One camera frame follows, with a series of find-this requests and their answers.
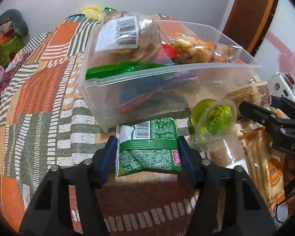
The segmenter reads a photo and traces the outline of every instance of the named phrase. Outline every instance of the bed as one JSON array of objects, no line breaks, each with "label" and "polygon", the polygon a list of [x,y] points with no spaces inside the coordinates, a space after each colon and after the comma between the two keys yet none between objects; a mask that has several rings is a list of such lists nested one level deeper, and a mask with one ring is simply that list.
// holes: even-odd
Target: bed
[{"label": "bed", "polygon": [[[115,135],[101,130],[77,89],[96,24],[71,17],[33,39],[0,91],[0,210],[16,231],[52,165],[77,165]],[[179,128],[188,132],[186,122]],[[182,175],[155,172],[111,175],[96,193],[112,235],[184,235],[198,196]],[[74,187],[69,195],[74,229],[82,232]]]}]

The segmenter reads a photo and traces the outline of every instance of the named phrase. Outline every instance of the orange oval logo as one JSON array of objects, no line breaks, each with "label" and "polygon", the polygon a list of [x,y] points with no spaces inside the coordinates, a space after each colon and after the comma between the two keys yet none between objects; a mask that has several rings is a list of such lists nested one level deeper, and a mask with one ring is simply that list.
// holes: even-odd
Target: orange oval logo
[{"label": "orange oval logo", "polygon": [[271,158],[268,162],[268,169],[265,172],[265,177],[271,187],[279,183],[282,177],[282,165],[277,158]]}]

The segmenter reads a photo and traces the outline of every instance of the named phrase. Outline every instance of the metal screw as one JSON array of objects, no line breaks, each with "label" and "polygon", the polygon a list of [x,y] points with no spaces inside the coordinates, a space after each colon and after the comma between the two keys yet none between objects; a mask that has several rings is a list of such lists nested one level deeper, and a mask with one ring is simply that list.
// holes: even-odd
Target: metal screw
[{"label": "metal screw", "polygon": [[235,166],[235,169],[238,171],[238,172],[243,172],[244,171],[244,168],[240,165],[237,165]]},{"label": "metal screw", "polygon": [[211,161],[209,159],[203,159],[202,164],[205,165],[205,166],[208,166],[208,165],[211,164]]},{"label": "metal screw", "polygon": [[85,164],[85,165],[90,165],[91,163],[92,163],[93,161],[92,161],[92,159],[85,159],[84,161],[83,161],[83,163]]},{"label": "metal screw", "polygon": [[51,171],[55,172],[59,169],[59,166],[58,165],[54,165],[50,168]]}]

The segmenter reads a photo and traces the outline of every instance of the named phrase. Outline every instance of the clear plastic bin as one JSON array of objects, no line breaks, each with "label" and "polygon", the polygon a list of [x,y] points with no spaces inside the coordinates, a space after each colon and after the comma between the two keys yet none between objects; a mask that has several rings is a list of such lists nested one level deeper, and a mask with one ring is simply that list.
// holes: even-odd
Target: clear plastic bin
[{"label": "clear plastic bin", "polygon": [[[213,43],[238,45],[208,25],[166,21],[165,26],[181,23],[198,37]],[[86,70],[92,68],[95,52],[93,27],[82,67],[78,88],[101,128],[151,118],[161,114],[193,107],[205,98],[220,99],[226,93],[247,85],[256,77],[255,69],[261,65],[245,50],[238,63],[199,63],[159,67],[103,79],[85,80]]]}]

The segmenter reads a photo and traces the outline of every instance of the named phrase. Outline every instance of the brown wooden door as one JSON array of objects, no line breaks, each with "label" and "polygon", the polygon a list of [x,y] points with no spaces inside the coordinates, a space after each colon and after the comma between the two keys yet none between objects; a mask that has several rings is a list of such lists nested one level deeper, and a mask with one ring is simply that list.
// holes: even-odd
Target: brown wooden door
[{"label": "brown wooden door", "polygon": [[235,0],[223,33],[251,52],[259,38],[256,34],[261,34],[272,3],[273,0]]}]

